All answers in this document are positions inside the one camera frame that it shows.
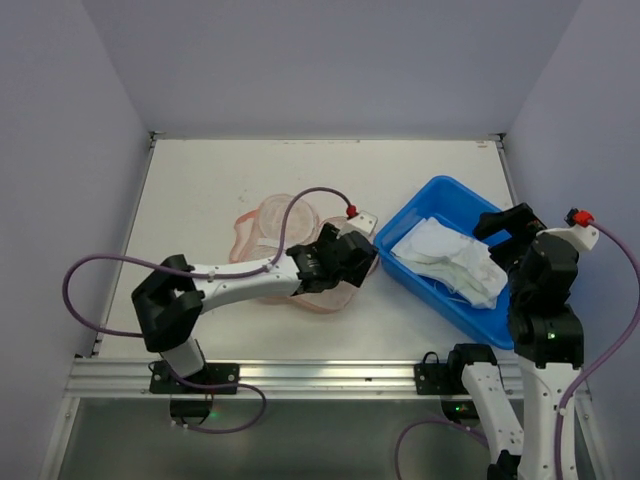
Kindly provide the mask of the white mint bra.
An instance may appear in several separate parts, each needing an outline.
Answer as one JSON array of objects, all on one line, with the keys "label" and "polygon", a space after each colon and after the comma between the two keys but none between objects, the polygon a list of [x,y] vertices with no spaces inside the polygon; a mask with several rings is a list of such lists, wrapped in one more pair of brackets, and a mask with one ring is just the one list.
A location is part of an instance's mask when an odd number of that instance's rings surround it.
[{"label": "white mint bra", "polygon": [[427,272],[423,278],[428,279],[436,289],[441,288],[453,301],[470,304],[468,293],[471,285],[464,278],[447,271]]}]

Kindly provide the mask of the floral mesh laundry bag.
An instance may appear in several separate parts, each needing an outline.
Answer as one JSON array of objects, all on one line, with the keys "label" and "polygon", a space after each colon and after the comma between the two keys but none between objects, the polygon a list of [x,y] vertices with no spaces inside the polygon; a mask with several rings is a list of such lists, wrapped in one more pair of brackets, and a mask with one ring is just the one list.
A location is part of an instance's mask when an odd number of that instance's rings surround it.
[{"label": "floral mesh laundry bag", "polygon": [[[287,194],[272,195],[264,199],[258,208],[237,218],[234,224],[235,243],[229,253],[231,263],[272,257],[277,252],[281,237],[285,246],[308,244],[315,241],[321,228],[330,223],[341,229],[349,220],[344,216],[322,219],[312,205],[304,200],[292,203]],[[342,282],[322,293],[295,297],[266,297],[265,304],[295,304],[321,314],[344,309],[357,293],[353,285]]]}]

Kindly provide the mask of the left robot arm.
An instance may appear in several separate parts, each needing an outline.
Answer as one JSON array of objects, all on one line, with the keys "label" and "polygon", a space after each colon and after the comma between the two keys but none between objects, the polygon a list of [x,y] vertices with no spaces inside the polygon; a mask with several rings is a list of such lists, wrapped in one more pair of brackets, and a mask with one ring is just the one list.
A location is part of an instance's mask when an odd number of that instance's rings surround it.
[{"label": "left robot arm", "polygon": [[361,213],[341,228],[325,224],[309,244],[243,263],[190,265],[182,255],[167,258],[131,294],[146,349],[187,379],[205,370],[192,336],[202,314],[258,298],[319,294],[343,283],[359,288],[377,257],[370,240],[376,224]]}]

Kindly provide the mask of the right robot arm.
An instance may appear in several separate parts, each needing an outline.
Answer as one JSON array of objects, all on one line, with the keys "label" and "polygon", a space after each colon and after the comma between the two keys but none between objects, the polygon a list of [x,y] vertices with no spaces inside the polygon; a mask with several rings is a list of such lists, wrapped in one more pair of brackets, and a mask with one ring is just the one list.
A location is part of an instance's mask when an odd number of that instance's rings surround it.
[{"label": "right robot arm", "polygon": [[521,371],[524,417],[507,398],[487,345],[457,344],[447,370],[474,403],[490,452],[490,479],[574,479],[574,382],[584,363],[584,333],[568,304],[579,255],[599,234],[590,216],[573,209],[564,228],[547,228],[525,203],[483,213],[473,235],[506,231],[490,257],[507,274],[507,326]]}]

